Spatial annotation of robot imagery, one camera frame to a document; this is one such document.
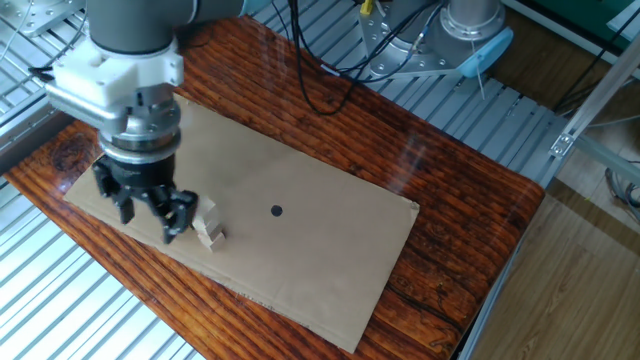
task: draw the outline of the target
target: wooden block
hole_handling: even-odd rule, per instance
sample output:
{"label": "wooden block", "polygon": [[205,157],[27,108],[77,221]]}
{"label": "wooden block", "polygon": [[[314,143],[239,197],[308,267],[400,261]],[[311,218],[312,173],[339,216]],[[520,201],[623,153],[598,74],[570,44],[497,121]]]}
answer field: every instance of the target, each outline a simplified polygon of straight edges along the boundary
{"label": "wooden block", "polygon": [[192,225],[202,245],[211,251],[219,249],[226,240],[222,232],[220,210],[216,203],[206,196],[198,199],[198,208]]}

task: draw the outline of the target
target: metal stand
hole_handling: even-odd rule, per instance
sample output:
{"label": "metal stand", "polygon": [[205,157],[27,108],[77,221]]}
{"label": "metal stand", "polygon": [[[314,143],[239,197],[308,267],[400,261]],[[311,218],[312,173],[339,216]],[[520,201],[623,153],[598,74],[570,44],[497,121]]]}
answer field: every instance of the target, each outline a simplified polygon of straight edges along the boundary
{"label": "metal stand", "polygon": [[26,16],[20,32],[25,36],[35,37],[85,5],[85,0],[4,0],[0,5],[0,18],[17,29]]}
{"label": "metal stand", "polygon": [[[370,15],[360,14],[360,28],[367,53],[370,54],[402,20],[429,2],[433,4],[371,61],[371,75],[379,77],[393,72],[394,78],[406,78],[452,74],[474,55],[474,47],[481,49],[504,28],[505,9],[499,2],[452,1],[434,18],[417,53],[398,69],[427,19],[439,5],[438,1],[430,0],[398,0],[384,5],[384,14],[377,8]],[[474,5],[479,7],[476,9],[478,11],[469,13],[468,7],[475,9]]]}
{"label": "metal stand", "polygon": [[576,148],[592,156],[633,184],[640,184],[640,169],[598,142],[582,135],[622,84],[638,68],[638,65],[640,65],[640,36],[633,40],[604,79],[589,95],[582,107],[558,136],[558,139],[549,150],[549,154],[556,158],[563,158],[575,145]]}
{"label": "metal stand", "polygon": [[633,74],[640,65],[640,37],[629,45],[627,50],[618,58],[611,70],[593,90],[564,128],[549,153],[555,157],[564,157],[580,137],[582,132],[595,119],[605,105],[611,100],[620,86]]}

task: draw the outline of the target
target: glossy wooden tabletop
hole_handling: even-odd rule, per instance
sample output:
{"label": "glossy wooden tabletop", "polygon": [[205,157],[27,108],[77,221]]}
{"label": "glossy wooden tabletop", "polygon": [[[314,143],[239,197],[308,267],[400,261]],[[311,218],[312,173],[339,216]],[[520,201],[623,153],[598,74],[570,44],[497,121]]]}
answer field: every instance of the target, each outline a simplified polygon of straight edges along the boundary
{"label": "glossy wooden tabletop", "polygon": [[[179,94],[420,204],[355,355],[65,203],[99,155],[92,128],[74,122],[6,178],[205,357],[447,359],[543,190],[364,87],[339,114],[315,115],[292,47],[249,18],[201,31],[214,40],[184,52]],[[348,86],[304,76],[326,110]]]}

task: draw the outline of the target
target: black cable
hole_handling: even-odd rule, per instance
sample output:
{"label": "black cable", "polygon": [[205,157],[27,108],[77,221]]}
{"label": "black cable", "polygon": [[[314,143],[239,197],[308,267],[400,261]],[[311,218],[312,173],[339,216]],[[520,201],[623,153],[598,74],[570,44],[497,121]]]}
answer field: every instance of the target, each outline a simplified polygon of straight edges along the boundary
{"label": "black cable", "polygon": [[272,2],[271,5],[273,5],[273,8],[276,10],[276,14],[278,14],[278,18],[280,19],[280,23],[284,28],[284,32],[285,34],[287,34],[287,40],[291,41],[291,37],[289,36],[289,29],[287,29],[287,25],[284,23],[284,19],[282,18],[282,14],[280,14],[280,10],[278,10],[275,2]]}
{"label": "black cable", "polygon": [[[399,68],[398,68],[397,70],[395,70],[394,72],[392,72],[391,74],[389,74],[388,76],[383,77],[383,78],[371,79],[371,80],[360,80],[360,76],[362,75],[362,73],[366,69],[366,66],[373,60],[373,58],[375,58],[377,55],[379,55],[384,50],[384,48],[386,48],[386,46],[388,46],[391,43],[391,40],[393,40],[393,38],[395,36],[397,36],[398,33],[404,31],[413,21],[415,21],[415,19],[418,17],[418,15],[420,15],[429,6],[431,6],[431,5],[429,4],[429,5],[421,6],[418,10],[416,10],[411,15],[409,15],[406,19],[404,19],[396,28],[394,28],[392,31],[390,31],[389,34],[387,34],[387,36],[385,36],[383,38],[383,40],[375,47],[375,49],[372,51],[371,55],[366,60],[362,61],[359,64],[359,66],[357,68],[358,73],[357,73],[357,75],[355,77],[350,77],[350,76],[346,75],[344,72],[340,73],[341,77],[347,78],[351,82],[351,85],[347,89],[347,91],[346,91],[346,93],[344,95],[344,98],[342,99],[342,101],[340,102],[340,104],[338,105],[338,107],[336,109],[334,109],[332,111],[322,111],[322,110],[318,109],[313,104],[313,102],[309,98],[309,94],[307,93],[307,90],[306,90],[306,87],[305,87],[305,84],[304,84],[304,77],[302,75],[302,60],[304,59],[304,57],[303,57],[301,48],[304,46],[305,49],[307,49],[308,48],[308,44],[306,44],[306,40],[304,40],[304,36],[302,35],[302,28],[300,27],[300,23],[299,23],[298,3],[297,3],[296,0],[289,0],[289,9],[291,11],[291,28],[292,28],[292,32],[293,32],[293,42],[294,42],[295,49],[296,49],[296,63],[297,63],[297,67],[298,67],[298,81],[300,83],[300,90],[302,92],[302,96],[304,97],[304,99],[307,102],[307,104],[309,105],[309,107],[315,113],[317,113],[319,115],[324,115],[324,116],[335,115],[338,112],[340,112],[342,110],[342,108],[344,108],[344,106],[346,105],[347,101],[349,100],[349,98],[351,96],[351,93],[353,92],[353,90],[354,90],[356,85],[361,84],[361,83],[365,83],[365,82],[382,81],[382,80],[392,76],[393,74],[395,74],[395,72],[399,71]],[[309,51],[309,54],[312,56],[312,58],[318,64],[322,64],[322,62],[315,55],[313,55],[313,52]]]}
{"label": "black cable", "polygon": [[635,20],[635,18],[640,15],[640,8],[638,8],[638,10],[636,10],[633,15],[631,15],[631,17],[629,18],[629,20],[627,20],[622,27],[620,27],[620,29],[618,29],[618,31],[615,33],[615,35],[613,35],[613,37],[605,44],[605,46],[602,47],[602,50],[600,51],[600,53],[598,53],[598,55],[596,56],[595,59],[593,59],[593,61],[591,62],[591,64],[584,70],[584,72],[582,72],[582,75],[580,75],[580,77],[578,78],[578,80],[576,80],[573,85],[571,85],[571,87],[569,88],[569,90],[567,90],[567,92],[564,93],[564,95],[562,95],[562,97],[560,98],[560,101],[558,101],[558,103],[556,104],[556,106],[553,108],[554,112],[557,112],[558,109],[564,104],[564,102],[567,100],[567,98],[569,96],[571,96],[573,94],[573,91],[578,87],[578,85],[580,85],[580,83],[587,77],[587,75],[589,75],[589,73],[591,72],[591,70],[593,70],[593,68],[596,66],[596,64],[598,63],[598,61],[600,61],[600,59],[602,59],[602,56],[604,56],[604,54],[607,52],[607,50],[609,50],[612,46],[613,43],[616,41],[616,39],[622,34],[622,32],[627,28],[627,26],[629,26],[629,24],[631,24],[631,22],[633,20]]}

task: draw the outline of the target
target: metal bracket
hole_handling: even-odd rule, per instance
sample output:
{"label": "metal bracket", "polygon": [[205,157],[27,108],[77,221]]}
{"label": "metal bracket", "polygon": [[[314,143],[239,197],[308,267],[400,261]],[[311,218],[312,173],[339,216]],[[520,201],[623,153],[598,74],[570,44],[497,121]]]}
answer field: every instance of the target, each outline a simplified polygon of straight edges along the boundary
{"label": "metal bracket", "polygon": [[[387,13],[393,11],[391,5],[385,5],[384,9]],[[360,28],[362,29],[363,39],[367,54],[384,39],[389,33],[389,25],[385,21],[385,17],[374,8],[370,15],[360,14]],[[374,76],[385,76],[397,69],[397,67],[406,59],[407,52],[412,44],[404,43],[400,39],[395,39],[389,46],[378,55],[370,64],[370,70]],[[440,55],[436,54],[432,49],[424,44],[418,47],[418,53],[398,70],[394,78],[414,77],[423,75],[447,75],[456,72],[454,66],[449,64]]]}
{"label": "metal bracket", "polygon": [[569,153],[569,150],[571,150],[571,147],[575,142],[576,142],[575,137],[566,133],[562,133],[558,137],[556,142],[553,143],[553,146],[551,146],[551,150],[549,151],[549,154],[555,157],[562,158]]}
{"label": "metal bracket", "polygon": [[86,0],[0,0],[0,18],[20,32],[36,37],[86,6]]}

